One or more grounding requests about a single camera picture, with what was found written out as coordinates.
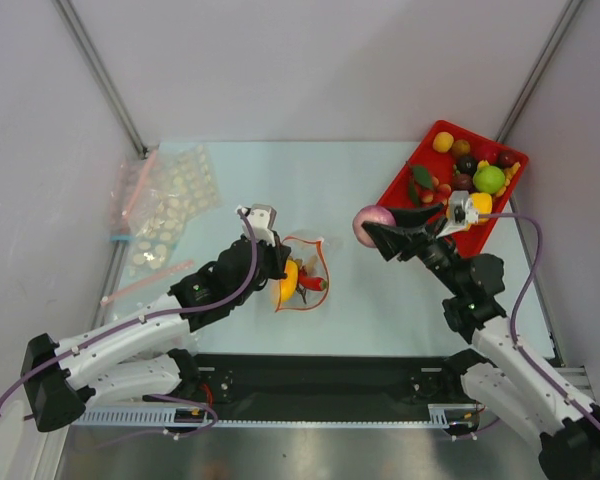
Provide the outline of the orange yellow mango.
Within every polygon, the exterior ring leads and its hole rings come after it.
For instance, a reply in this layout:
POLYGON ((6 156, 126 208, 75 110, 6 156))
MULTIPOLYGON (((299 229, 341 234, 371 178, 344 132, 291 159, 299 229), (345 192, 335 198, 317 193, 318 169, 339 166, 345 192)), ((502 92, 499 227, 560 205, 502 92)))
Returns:
POLYGON ((285 303, 291 299, 298 284, 299 267, 294 260, 287 260, 284 274, 286 277, 277 282, 274 287, 274 300, 276 303, 285 303))

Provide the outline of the purple onion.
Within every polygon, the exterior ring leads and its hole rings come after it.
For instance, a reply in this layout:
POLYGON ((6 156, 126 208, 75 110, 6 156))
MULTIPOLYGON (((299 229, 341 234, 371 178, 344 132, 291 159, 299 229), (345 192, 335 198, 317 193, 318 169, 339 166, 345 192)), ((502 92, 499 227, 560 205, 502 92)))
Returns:
POLYGON ((385 226, 396 225, 392 213, 382 206, 369 205, 359 210, 353 218, 352 228, 358 242, 368 248, 375 248, 375 243, 363 228, 365 222, 377 223, 385 226))

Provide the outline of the clear zip bag orange zipper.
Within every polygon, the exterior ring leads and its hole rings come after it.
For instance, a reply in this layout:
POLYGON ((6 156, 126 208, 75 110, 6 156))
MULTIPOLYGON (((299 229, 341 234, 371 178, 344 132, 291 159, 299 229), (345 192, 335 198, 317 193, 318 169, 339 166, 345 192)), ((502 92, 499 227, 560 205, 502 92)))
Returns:
POLYGON ((313 230, 297 230, 282 240, 290 248, 285 264, 287 277, 269 283, 275 313, 307 313, 322 306, 330 292, 329 262, 342 247, 342 240, 313 230))

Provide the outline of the red chili pepper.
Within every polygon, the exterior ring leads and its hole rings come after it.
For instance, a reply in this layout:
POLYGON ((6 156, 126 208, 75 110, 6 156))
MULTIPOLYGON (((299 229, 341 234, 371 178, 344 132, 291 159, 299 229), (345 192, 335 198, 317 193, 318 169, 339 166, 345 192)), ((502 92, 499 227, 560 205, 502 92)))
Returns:
POLYGON ((301 287, 309 291, 322 292, 328 288, 328 281, 320 276, 309 276, 303 271, 299 272, 298 283, 301 287))

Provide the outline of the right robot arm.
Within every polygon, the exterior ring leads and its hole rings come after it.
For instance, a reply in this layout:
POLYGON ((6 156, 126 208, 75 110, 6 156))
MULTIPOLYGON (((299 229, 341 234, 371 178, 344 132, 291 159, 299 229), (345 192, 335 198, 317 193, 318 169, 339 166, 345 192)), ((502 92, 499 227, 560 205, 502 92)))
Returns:
POLYGON ((445 320, 470 347, 448 358, 443 393, 495 414, 537 454, 547 478, 600 479, 600 405, 537 354, 517 330, 518 312, 497 302, 503 260, 463 257, 452 242, 452 234, 489 217, 469 196, 454 195, 448 206, 365 207, 353 230, 387 261, 419 259, 449 290, 445 320))

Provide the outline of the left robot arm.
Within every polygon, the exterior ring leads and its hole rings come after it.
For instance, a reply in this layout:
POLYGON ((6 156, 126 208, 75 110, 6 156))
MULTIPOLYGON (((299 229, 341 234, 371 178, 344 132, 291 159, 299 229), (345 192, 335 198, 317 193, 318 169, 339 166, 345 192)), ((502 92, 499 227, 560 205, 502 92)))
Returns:
POLYGON ((46 333, 32 338, 21 378, 37 430, 52 432, 77 420, 101 395, 93 383, 109 368, 228 317, 268 281, 285 278, 290 255, 279 240, 243 236, 131 318, 61 341, 46 333))

